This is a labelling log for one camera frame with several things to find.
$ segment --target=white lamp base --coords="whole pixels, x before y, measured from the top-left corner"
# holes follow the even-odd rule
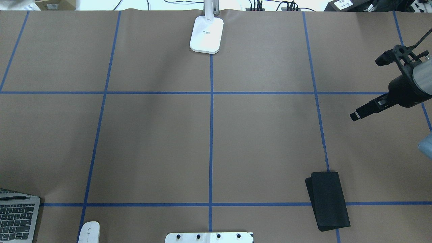
[[[205,16],[195,19],[191,37],[191,49],[196,52],[215,54],[219,51],[222,38],[223,20],[213,18],[208,20]]]

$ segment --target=blue tape grid line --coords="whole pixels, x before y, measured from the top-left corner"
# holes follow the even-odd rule
[[[212,207],[302,207],[310,202],[212,202]],[[347,206],[432,205],[432,201],[349,201]],[[41,207],[82,207],[84,203],[41,203]],[[86,207],[209,207],[207,202],[185,203],[87,203]]]
[[[339,229],[336,229],[336,241],[337,243],[340,243]]]
[[[0,91],[0,94],[143,94],[143,95],[381,95],[386,92],[355,92],[355,91]]]
[[[15,55],[16,49],[19,44],[19,40],[21,39],[22,32],[24,32],[25,24],[27,23],[27,19],[29,18],[30,11],[27,11],[25,15],[24,22],[22,23],[21,30],[19,31],[18,38],[16,39],[15,46],[13,47],[12,54],[10,55],[9,62],[6,66],[6,71],[4,72],[3,79],[0,84],[0,91],[3,89],[4,82],[6,81],[7,73],[9,72],[10,65],[12,64],[13,56]]]
[[[320,105],[319,105],[319,100],[318,100],[317,84],[315,82],[314,64],[312,62],[311,47],[310,47],[310,44],[309,44],[308,27],[307,27],[307,24],[306,24],[306,15],[305,15],[305,12],[302,12],[302,14],[303,14],[303,25],[305,26],[306,45],[308,47],[309,65],[311,67],[312,82],[313,82],[313,85],[314,85],[315,104],[317,106],[318,122],[320,124],[321,142],[322,142],[323,148],[324,148],[324,156],[325,156],[325,163],[326,163],[327,171],[329,172],[330,171],[330,166],[328,164],[327,146],[325,144],[323,122],[322,122],[322,119],[321,119],[321,110],[320,110]]]
[[[213,231],[213,54],[210,54],[209,232]]]
[[[8,65],[6,67],[2,82],[0,84],[0,94],[103,94],[102,104],[101,104],[101,111],[99,114],[99,121],[98,121],[98,127],[96,131],[96,137],[95,137],[95,144],[93,148],[93,154],[92,154],[92,160],[90,164],[89,169],[89,176],[87,180],[87,186],[86,186],[86,193],[84,197],[83,203],[41,203],[42,207],[82,207],[82,215],[81,215],[81,221],[80,221],[80,227],[82,227],[85,217],[85,211],[86,207],[208,207],[209,208],[209,231],[212,231],[212,207],[287,207],[287,206],[310,206],[310,202],[268,202],[268,203],[213,203],[213,104],[214,104],[214,95],[296,95],[296,94],[302,94],[302,95],[314,95],[315,96],[315,102],[317,106],[317,113],[318,113],[318,120],[320,123],[320,131],[321,131],[321,139],[322,144],[324,148],[325,153],[325,160],[326,160],[326,166],[327,170],[330,170],[329,163],[328,163],[328,157],[327,157],[327,149],[325,145],[325,137],[324,137],[324,130],[322,125],[322,119],[321,119],[321,111],[319,107],[319,100],[318,95],[380,95],[384,94],[386,92],[319,92],[317,91],[316,82],[315,82],[315,75],[314,75],[314,68],[313,68],[313,62],[312,62],[312,56],[311,56],[311,49],[309,44],[309,37],[308,37],[308,30],[307,30],[307,24],[306,24],[306,17],[305,13],[303,14],[303,21],[304,21],[304,28],[305,28],[305,36],[306,36],[306,43],[308,48],[308,57],[309,57],[309,64],[311,69],[311,76],[312,76],[312,82],[314,91],[293,91],[293,92],[242,92],[242,91],[234,91],[234,92],[214,92],[213,90],[213,55],[210,55],[210,92],[176,92],[176,91],[108,91],[108,84],[109,84],[109,78],[111,74],[111,67],[112,67],[112,61],[114,58],[114,51],[115,51],[115,43],[117,40],[117,34],[118,34],[118,28],[120,24],[120,16],[121,11],[118,13],[118,19],[116,24],[116,30],[114,34],[114,41],[113,46],[111,50],[111,57],[110,62],[108,66],[107,71],[107,78],[105,82],[105,89],[104,91],[2,91],[2,88],[4,86],[4,83],[7,78],[7,74],[9,72],[11,63],[13,61],[13,57],[15,55],[16,49],[18,47],[19,41],[21,39],[22,33],[24,31],[25,25],[27,23],[28,17],[29,17],[29,11],[27,11],[27,14],[25,16],[24,22],[22,24],[21,30],[19,32],[17,41],[15,43],[14,49],[11,53],[11,57],[9,59]],[[397,21],[396,12],[393,11],[393,16],[397,28],[397,32],[399,35],[399,39],[402,45],[403,39],[402,34],[400,32],[399,24]],[[210,147],[209,147],[209,202],[208,203],[87,203],[88,200],[88,194],[89,194],[89,187],[92,177],[92,170],[94,166],[94,160],[95,160],[95,154],[96,154],[96,148],[98,143],[98,136],[100,132],[100,127],[102,123],[102,117],[103,117],[103,110],[105,107],[105,101],[107,94],[180,94],[180,95],[210,95]],[[432,131],[432,126],[429,120],[429,116],[427,114],[425,105],[422,103],[422,109],[424,111],[429,129]],[[347,202],[347,206],[359,206],[359,205],[432,205],[432,201],[369,201],[369,202]],[[337,236],[337,242],[340,243],[340,234],[339,230],[336,230],[336,236]]]
[[[102,117],[103,117],[104,108],[105,108],[105,101],[106,101],[106,97],[107,97],[109,77],[110,77],[110,74],[111,74],[112,60],[114,58],[114,52],[115,52],[115,43],[117,41],[118,27],[120,25],[120,17],[121,17],[121,11],[118,12],[118,16],[117,16],[117,24],[116,24],[116,27],[115,27],[114,40],[113,40],[113,43],[112,43],[112,50],[111,50],[111,56],[110,56],[109,65],[108,65],[107,78],[106,78],[106,81],[105,81],[104,96],[102,98],[101,111],[99,113],[98,127],[96,129],[95,144],[93,146],[92,160],[90,162],[89,176],[87,178],[86,193],[84,195],[83,210],[81,212],[81,220],[79,222],[79,231],[83,227],[84,217],[86,215],[87,200],[88,200],[88,197],[89,197],[90,183],[92,181],[93,166],[94,166],[94,163],[95,163],[96,149],[97,149],[98,141],[99,141],[99,132],[101,130]],[[78,235],[76,237],[76,241],[77,242],[78,242],[78,238],[79,238],[79,233],[78,233]]]
[[[397,34],[399,35],[400,43],[401,43],[402,45],[405,45],[405,44],[403,43],[402,34],[401,34],[401,32],[400,32],[399,22],[397,21],[396,11],[393,11],[393,18],[394,18],[394,23],[396,24]],[[424,103],[422,103],[422,109],[423,109],[423,113],[425,114],[425,117],[426,117],[426,122],[427,122],[427,124],[428,124],[429,131],[432,131],[431,122],[430,122],[430,120],[429,120],[429,116],[428,116],[428,113],[427,113],[427,111],[426,111],[426,107],[425,107],[425,104],[424,104]]]

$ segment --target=metal plate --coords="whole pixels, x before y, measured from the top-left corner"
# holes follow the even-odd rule
[[[254,234],[248,232],[170,233],[165,243],[253,243]]]

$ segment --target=desk lamp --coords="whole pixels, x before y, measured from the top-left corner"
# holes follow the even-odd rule
[[[195,19],[191,37],[191,49],[196,52],[215,54],[219,51],[223,20],[214,16],[219,13],[219,0],[204,0],[204,16]]]

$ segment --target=black cable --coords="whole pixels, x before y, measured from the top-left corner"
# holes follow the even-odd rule
[[[279,5],[277,6],[276,11],[279,10],[279,7],[282,3],[286,3],[286,8],[288,8],[289,2],[288,1],[282,1],[282,2],[279,2]]]
[[[167,0],[164,0],[166,3],[181,3],[181,2],[186,2],[186,3],[204,3],[204,2],[195,2],[195,1],[173,1],[173,2],[168,2]]]
[[[122,1],[123,1],[123,0],[120,0],[120,2],[118,2],[117,6],[115,6],[115,8],[113,9],[113,11],[118,7],[118,5],[120,5],[120,3],[121,3]]]
[[[294,8],[294,9],[292,9],[291,11],[296,11],[297,9],[309,9],[309,10],[312,10],[312,11],[316,12],[315,10],[310,9],[310,8]]]
[[[291,2],[289,7],[286,8],[287,11],[291,11],[291,9],[295,8],[296,3],[294,1]]]
[[[432,29],[430,29],[415,45],[410,46],[410,49],[413,50],[414,48],[416,48],[418,45],[420,45],[420,43],[422,43],[422,41],[432,32]]]

